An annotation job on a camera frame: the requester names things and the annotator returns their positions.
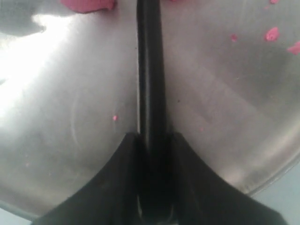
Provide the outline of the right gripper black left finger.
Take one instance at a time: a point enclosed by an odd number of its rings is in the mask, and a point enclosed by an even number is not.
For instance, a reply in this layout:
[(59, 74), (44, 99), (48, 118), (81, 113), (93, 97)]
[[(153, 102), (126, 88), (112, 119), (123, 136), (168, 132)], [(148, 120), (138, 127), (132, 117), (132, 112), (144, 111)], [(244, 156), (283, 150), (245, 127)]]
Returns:
[(37, 225), (134, 225), (137, 135), (124, 136), (105, 166), (79, 191), (35, 220)]

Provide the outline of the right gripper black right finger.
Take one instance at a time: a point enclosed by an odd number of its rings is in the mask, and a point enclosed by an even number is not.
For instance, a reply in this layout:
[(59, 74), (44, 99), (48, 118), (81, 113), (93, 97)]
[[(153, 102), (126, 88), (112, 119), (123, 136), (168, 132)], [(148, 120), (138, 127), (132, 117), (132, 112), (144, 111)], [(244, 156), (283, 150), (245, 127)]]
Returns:
[(180, 133), (171, 136), (174, 207), (180, 225), (285, 225), (277, 211), (240, 192), (193, 151)]

